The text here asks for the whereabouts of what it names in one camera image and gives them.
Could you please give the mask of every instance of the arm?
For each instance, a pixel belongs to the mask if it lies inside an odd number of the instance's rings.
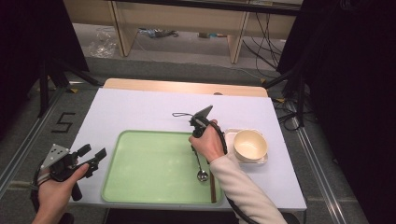
[[[189,140],[210,162],[210,170],[221,188],[244,214],[258,223],[286,223],[274,203],[240,169],[239,164],[224,155],[218,134],[212,126],[206,128],[201,138],[191,136]]]
[[[40,207],[32,223],[58,223],[66,211],[73,186],[85,175],[88,168],[88,164],[82,165],[64,182],[51,179],[44,182],[39,187]]]

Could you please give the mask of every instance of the bowl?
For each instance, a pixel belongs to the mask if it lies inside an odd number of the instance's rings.
[[[261,133],[255,130],[239,131],[233,140],[235,156],[240,161],[257,162],[267,154],[268,146]]]

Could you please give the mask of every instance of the sleeve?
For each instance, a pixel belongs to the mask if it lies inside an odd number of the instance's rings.
[[[239,164],[227,156],[210,163],[210,170],[228,198],[258,223],[286,223],[268,196],[241,170]],[[239,223],[246,223],[239,216]]]

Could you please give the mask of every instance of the metal spoon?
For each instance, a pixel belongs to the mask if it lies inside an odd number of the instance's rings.
[[[201,168],[201,163],[199,162],[198,153],[195,150],[195,148],[192,147],[192,151],[194,151],[194,153],[195,153],[195,156],[196,156],[197,161],[198,161],[198,166],[199,166],[199,171],[198,171],[198,174],[197,174],[197,178],[201,182],[206,181],[208,179],[209,175],[207,174],[207,172],[205,172],[205,170],[203,170]]]

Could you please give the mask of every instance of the hand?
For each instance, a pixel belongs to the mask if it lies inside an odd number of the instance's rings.
[[[189,138],[192,146],[205,158],[207,161],[212,162],[218,157],[224,156],[221,140],[218,133],[212,125],[208,125],[204,131],[204,134],[200,138],[191,136]]]
[[[85,175],[88,168],[88,164],[82,165],[64,182],[50,179],[40,185],[40,207],[33,223],[58,223],[66,211],[73,186]]]

